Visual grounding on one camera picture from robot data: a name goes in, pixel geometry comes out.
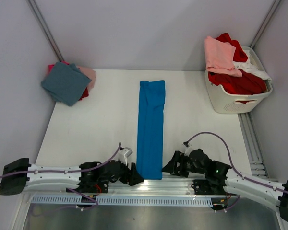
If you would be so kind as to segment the bright blue t-shirt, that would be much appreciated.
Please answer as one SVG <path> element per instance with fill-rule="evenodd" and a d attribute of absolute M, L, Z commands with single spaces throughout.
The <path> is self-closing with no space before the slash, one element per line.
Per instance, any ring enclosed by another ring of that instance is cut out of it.
<path fill-rule="evenodd" d="M 165 100 L 164 80 L 140 82 L 136 164 L 148 180 L 162 179 Z"/>

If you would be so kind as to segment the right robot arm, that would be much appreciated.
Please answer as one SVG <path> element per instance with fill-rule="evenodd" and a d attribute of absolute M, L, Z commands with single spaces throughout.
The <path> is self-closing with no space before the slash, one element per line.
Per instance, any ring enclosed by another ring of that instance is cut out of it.
<path fill-rule="evenodd" d="M 243 174 L 233 166 L 211 160 L 202 149 L 189 154 L 174 152 L 162 171 L 180 177 L 203 174 L 213 193 L 224 191 L 253 200 L 279 213 L 288 222 L 288 180 L 282 184 Z"/>

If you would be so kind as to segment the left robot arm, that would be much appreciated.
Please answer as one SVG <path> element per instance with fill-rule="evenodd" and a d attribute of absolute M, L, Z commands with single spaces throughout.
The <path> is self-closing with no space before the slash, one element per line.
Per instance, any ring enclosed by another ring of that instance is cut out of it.
<path fill-rule="evenodd" d="M 110 160 L 85 162 L 79 166 L 46 167 L 30 164 L 20 158 L 4 166 L 0 178 L 0 194 L 17 195 L 23 191 L 107 193 L 108 184 L 120 181 L 135 186 L 144 181 L 135 163 Z"/>

